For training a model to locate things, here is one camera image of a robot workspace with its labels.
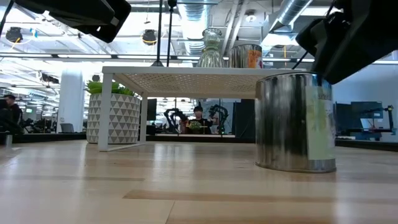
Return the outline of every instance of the label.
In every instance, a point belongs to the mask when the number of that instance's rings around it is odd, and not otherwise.
[[[248,50],[248,68],[262,68],[262,52]]]
[[[336,131],[331,90],[319,86],[307,86],[305,96],[308,159],[334,159]]]

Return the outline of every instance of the light wood surface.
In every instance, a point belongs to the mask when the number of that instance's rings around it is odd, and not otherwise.
[[[254,166],[254,148],[0,149],[0,223],[398,223],[398,153],[337,148],[336,173],[298,174]]]

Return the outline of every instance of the clear glass vase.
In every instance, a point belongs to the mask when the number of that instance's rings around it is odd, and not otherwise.
[[[220,44],[221,31],[219,29],[207,28],[203,31],[205,49],[199,58],[197,67],[201,68],[224,68],[223,56],[218,50]]]

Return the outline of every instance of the perforated tabletop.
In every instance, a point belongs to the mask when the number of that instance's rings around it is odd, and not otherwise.
[[[104,67],[117,82],[157,97],[255,97],[256,82],[293,70],[249,68]]]

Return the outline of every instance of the geometric patterned planter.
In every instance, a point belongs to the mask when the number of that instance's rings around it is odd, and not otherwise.
[[[108,144],[134,144],[138,140],[140,99],[112,93]],[[87,141],[98,143],[101,94],[91,94],[88,107]]]

